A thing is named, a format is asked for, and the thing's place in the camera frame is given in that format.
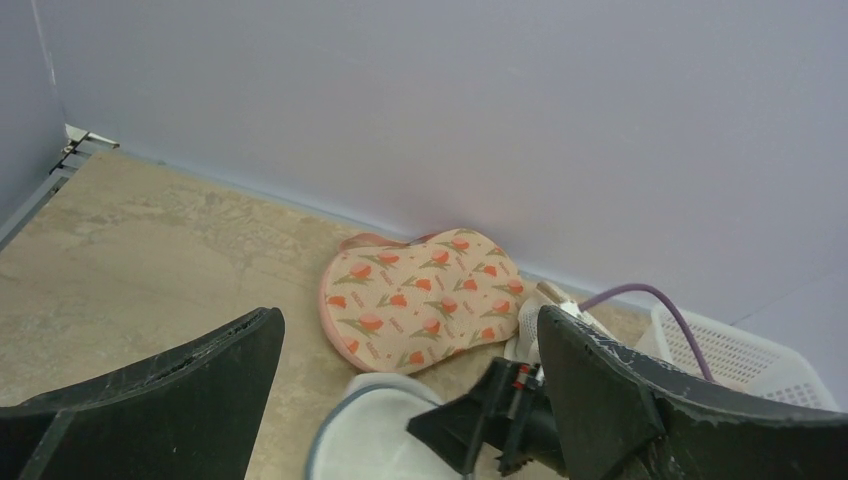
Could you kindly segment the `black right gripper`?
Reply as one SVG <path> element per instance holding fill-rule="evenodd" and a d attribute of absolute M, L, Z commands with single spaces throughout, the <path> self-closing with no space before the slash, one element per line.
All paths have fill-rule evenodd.
<path fill-rule="evenodd" d="M 407 432 L 470 478 L 485 444 L 502 477 L 538 462 L 565 477 L 566 464 L 540 364 L 494 358 L 464 395 L 409 420 Z"/>

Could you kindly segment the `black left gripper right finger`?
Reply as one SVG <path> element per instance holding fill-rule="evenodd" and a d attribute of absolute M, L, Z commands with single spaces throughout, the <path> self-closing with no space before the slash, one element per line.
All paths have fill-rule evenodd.
<path fill-rule="evenodd" d="M 689 375 L 559 308 L 538 318 L 545 385 L 573 479 L 843 479 L 843 413 Z"/>

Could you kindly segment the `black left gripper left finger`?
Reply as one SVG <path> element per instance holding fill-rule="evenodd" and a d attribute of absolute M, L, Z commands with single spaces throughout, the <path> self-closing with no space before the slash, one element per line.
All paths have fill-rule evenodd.
<path fill-rule="evenodd" d="M 195 340 L 1 411 L 5 479 L 241 479 L 285 320 L 259 308 Z"/>

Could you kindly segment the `floral mesh laundry bag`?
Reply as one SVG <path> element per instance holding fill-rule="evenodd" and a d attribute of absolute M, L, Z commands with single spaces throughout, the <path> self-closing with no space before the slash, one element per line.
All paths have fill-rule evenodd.
<path fill-rule="evenodd" d="M 342 242 L 319 289 L 325 335 L 365 372 L 412 374 L 518 331 L 530 289 L 491 239 L 459 228 Z"/>

